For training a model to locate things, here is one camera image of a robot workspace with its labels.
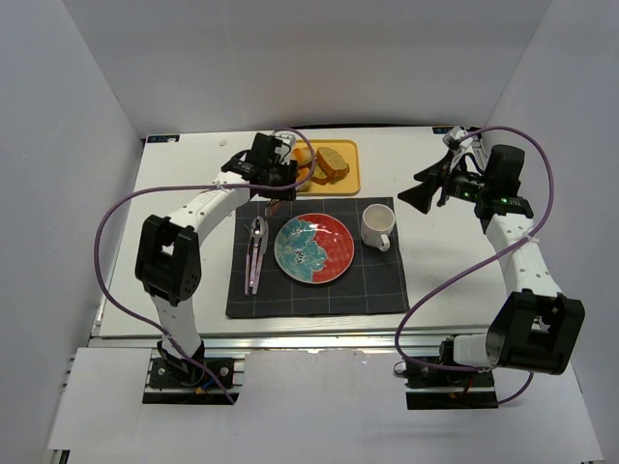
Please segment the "orange white bagel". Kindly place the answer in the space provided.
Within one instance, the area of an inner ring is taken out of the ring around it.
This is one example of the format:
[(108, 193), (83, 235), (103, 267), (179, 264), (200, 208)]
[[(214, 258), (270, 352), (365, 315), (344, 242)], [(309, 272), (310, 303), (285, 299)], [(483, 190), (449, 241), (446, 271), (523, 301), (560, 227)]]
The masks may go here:
[(310, 167), (308, 165), (300, 167), (298, 172), (297, 172), (296, 181), (300, 182), (302, 180), (304, 180), (304, 182), (296, 187), (297, 191), (307, 191), (310, 188), (310, 185), (311, 185), (311, 170), (310, 170)]

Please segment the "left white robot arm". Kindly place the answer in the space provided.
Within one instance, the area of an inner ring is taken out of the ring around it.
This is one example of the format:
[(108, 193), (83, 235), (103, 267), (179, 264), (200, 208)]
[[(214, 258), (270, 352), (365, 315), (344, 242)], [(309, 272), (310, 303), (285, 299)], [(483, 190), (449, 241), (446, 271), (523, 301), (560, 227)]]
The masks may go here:
[(202, 277), (202, 242), (255, 195), (295, 198), (298, 162), (290, 157), (294, 143), (293, 135), (257, 134), (247, 151), (221, 166), (211, 188), (167, 216), (144, 220), (135, 276), (165, 330), (158, 344), (160, 355), (176, 369), (188, 373), (204, 357), (192, 308)]

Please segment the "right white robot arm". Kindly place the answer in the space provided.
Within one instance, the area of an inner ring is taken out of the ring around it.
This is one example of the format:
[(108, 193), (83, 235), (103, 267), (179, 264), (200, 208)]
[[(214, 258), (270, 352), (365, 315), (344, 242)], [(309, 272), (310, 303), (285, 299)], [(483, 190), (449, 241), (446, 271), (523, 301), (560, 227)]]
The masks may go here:
[(535, 241), (537, 222), (529, 202), (519, 196), (522, 150), (495, 145), (486, 166), (467, 170), (464, 156), (448, 152), (414, 175), (417, 186), (398, 199), (423, 214), (432, 198), (444, 205), (450, 198), (474, 205), (499, 263), (507, 300), (484, 334), (456, 335), (435, 368), (448, 371), (505, 367), (550, 375), (562, 374), (584, 321), (581, 301), (568, 298), (552, 278)]

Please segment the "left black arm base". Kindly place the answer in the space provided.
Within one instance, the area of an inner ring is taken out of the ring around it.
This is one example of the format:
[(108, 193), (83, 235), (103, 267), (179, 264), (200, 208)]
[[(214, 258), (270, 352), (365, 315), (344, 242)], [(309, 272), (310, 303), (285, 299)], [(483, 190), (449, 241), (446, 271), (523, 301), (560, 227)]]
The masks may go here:
[[(242, 362), (234, 358), (207, 357), (204, 359), (204, 364), (236, 401), (243, 380)], [(188, 374), (172, 366), (161, 356), (153, 356), (149, 363), (142, 403), (151, 405), (232, 405), (212, 376), (200, 369), (194, 369)]]

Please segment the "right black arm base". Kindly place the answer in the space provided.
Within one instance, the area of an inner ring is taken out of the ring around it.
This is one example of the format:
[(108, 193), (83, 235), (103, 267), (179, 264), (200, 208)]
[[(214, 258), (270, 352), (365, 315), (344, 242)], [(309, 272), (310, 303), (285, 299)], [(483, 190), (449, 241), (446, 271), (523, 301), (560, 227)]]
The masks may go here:
[(411, 411), (484, 410), (498, 407), (494, 377), (488, 370), (451, 371), (410, 361), (396, 362), (396, 377), (405, 384)]

